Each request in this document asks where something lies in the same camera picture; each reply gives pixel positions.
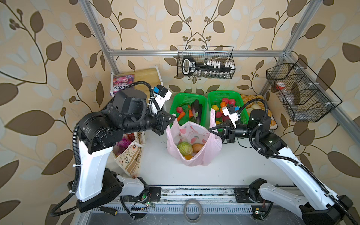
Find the cream floral tote bag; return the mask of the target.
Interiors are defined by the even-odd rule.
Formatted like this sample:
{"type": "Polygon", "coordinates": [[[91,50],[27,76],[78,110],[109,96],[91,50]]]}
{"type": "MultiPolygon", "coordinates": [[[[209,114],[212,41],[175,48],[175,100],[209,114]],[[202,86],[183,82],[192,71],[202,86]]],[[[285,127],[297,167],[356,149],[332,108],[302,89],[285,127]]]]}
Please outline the cream floral tote bag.
{"type": "Polygon", "coordinates": [[[141,157],[145,145],[145,133],[136,132],[124,134],[123,137],[131,140],[131,145],[125,150],[120,151],[117,143],[112,149],[115,162],[131,178],[137,178],[141,167],[141,157]]]}

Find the purple lot 100 candy bag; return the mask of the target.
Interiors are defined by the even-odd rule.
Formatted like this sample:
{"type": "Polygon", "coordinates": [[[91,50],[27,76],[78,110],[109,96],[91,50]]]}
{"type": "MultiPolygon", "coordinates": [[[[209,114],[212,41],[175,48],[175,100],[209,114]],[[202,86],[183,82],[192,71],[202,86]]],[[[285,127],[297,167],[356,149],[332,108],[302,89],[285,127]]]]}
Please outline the purple lot 100 candy bag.
{"type": "Polygon", "coordinates": [[[131,143],[131,140],[123,136],[122,139],[117,143],[117,147],[120,151],[125,151],[131,145],[131,143]]]}

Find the green cabbage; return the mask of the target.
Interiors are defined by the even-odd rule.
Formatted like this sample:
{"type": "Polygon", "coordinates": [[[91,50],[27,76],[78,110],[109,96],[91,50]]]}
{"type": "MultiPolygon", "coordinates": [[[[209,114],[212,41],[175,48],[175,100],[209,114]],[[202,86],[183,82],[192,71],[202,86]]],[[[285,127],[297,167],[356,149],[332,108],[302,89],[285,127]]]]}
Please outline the green cabbage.
{"type": "Polygon", "coordinates": [[[177,148],[179,150],[179,152],[185,156],[185,155],[191,155],[193,153],[193,148],[192,145],[188,142],[180,142],[177,145],[177,148]]]}

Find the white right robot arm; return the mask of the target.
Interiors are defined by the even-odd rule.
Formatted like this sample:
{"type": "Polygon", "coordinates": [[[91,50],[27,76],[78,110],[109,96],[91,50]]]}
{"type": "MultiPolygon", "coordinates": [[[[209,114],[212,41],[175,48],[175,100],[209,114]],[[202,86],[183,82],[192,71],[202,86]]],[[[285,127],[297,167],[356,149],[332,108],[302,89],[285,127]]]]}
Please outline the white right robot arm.
{"type": "Polygon", "coordinates": [[[229,120],[209,128],[209,132],[228,143],[247,138],[251,147],[278,166],[302,193],[302,196],[294,195],[257,179],[249,186],[255,201],[260,198],[273,202],[302,218],[306,225],[337,225],[344,218],[358,224],[350,213],[351,199],[328,188],[270,131],[269,107],[264,99],[254,98],[242,107],[229,105],[222,110],[229,120]]]}

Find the yellow potato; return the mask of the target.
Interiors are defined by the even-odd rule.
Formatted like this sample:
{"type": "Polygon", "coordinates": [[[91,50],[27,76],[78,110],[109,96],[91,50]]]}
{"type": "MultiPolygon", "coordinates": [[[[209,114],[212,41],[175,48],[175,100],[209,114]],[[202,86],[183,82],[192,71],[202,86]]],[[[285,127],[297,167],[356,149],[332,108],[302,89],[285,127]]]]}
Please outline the yellow potato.
{"type": "Polygon", "coordinates": [[[193,155],[184,155],[183,156],[186,160],[190,160],[193,158],[193,155]]]}

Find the brown kiwi potato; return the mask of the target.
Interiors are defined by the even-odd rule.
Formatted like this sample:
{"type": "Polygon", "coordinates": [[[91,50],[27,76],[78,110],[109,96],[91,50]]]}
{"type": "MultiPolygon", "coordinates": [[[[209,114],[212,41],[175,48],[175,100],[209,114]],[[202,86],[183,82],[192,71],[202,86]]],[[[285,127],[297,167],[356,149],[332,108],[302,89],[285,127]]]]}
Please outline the brown kiwi potato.
{"type": "Polygon", "coordinates": [[[203,148],[203,144],[200,144],[200,143],[194,143],[192,145],[192,150],[193,150],[193,153],[194,154],[197,154],[202,148],[203,148]]]}

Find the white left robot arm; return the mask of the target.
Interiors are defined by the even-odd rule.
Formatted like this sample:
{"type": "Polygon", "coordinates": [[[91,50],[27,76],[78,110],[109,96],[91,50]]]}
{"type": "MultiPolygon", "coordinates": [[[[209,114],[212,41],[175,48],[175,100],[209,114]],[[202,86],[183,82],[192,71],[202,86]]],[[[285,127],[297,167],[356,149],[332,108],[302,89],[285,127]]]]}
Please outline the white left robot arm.
{"type": "Polygon", "coordinates": [[[135,89],[139,84],[117,91],[102,110],[85,115],[76,124],[72,137],[75,178],[68,184],[69,195],[50,211],[52,217],[75,209],[86,212],[124,196],[148,197],[149,188],[142,178],[122,177],[106,167],[114,146],[125,134],[152,130],[161,136],[175,121],[175,116],[163,109],[171,92],[162,85],[148,85],[145,94],[135,89]],[[72,197],[77,198],[76,206],[61,211],[72,197]]]}

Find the pink plastic bag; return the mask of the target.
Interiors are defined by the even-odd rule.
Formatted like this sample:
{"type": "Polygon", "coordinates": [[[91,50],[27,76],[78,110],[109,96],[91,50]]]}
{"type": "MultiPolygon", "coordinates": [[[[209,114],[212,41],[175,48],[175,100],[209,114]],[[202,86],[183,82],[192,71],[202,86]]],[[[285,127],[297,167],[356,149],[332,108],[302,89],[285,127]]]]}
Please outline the pink plastic bag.
{"type": "Polygon", "coordinates": [[[180,125],[177,120],[166,129],[167,151],[188,167],[207,166],[222,150],[222,140],[205,127],[187,122],[180,125]]]}

